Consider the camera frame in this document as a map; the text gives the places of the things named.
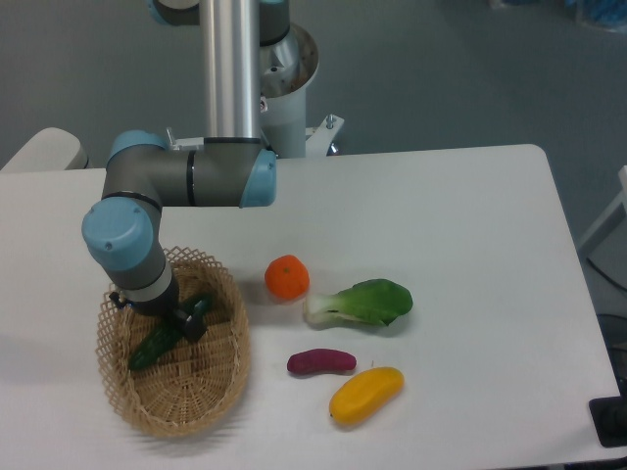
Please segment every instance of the blue joint cap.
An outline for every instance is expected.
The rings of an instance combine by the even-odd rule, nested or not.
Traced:
[[[107,165],[119,152],[129,147],[134,147],[135,145],[155,145],[162,149],[168,147],[166,141],[157,134],[150,134],[144,130],[128,130],[116,137],[114,145],[111,148],[111,154],[109,154],[109,159],[107,160]]]
[[[239,207],[261,208],[271,205],[275,199],[276,155],[270,150],[261,150],[248,177]]]
[[[153,17],[158,24],[169,24],[164,17],[159,14],[159,10],[155,7],[155,0],[146,0],[146,6],[148,7],[148,11],[150,12],[150,16]]]
[[[81,230],[91,256],[110,271],[137,266],[154,238],[148,213],[128,198],[100,201],[83,218]]]

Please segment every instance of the cucumber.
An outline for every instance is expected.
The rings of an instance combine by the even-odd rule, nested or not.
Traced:
[[[194,318],[203,318],[211,309],[210,294],[197,294],[180,304],[179,308]],[[148,333],[128,360],[130,370],[141,370],[157,362],[157,359],[176,346],[183,338],[183,332],[169,322],[162,320]]]

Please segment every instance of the wicker basket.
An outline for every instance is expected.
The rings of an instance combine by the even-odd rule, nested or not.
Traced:
[[[233,278],[213,257],[165,250],[180,298],[214,293],[208,331],[196,344],[179,341],[158,363],[128,370],[128,358],[159,321],[118,310],[108,292],[98,322],[99,370],[109,403],[131,426],[155,437],[186,436],[207,428],[237,401],[250,368],[248,317]]]

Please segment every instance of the black cable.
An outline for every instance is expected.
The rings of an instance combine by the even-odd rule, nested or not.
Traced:
[[[590,265],[590,267],[592,267],[597,274],[602,277],[603,279],[605,279],[609,284],[611,284],[612,286],[614,286],[616,289],[618,289],[620,292],[627,294],[627,287],[617,283],[616,281],[614,281],[611,277],[609,277],[607,274],[605,274],[605,272],[603,272],[601,270],[600,267],[598,267],[594,261],[592,261],[590,258],[586,258],[586,262]]]

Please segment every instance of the metal stand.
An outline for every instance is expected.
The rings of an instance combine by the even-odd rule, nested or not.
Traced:
[[[618,172],[622,191],[601,212],[601,215],[586,230],[577,242],[577,253],[580,259],[588,255],[622,222],[627,216],[627,166]]]

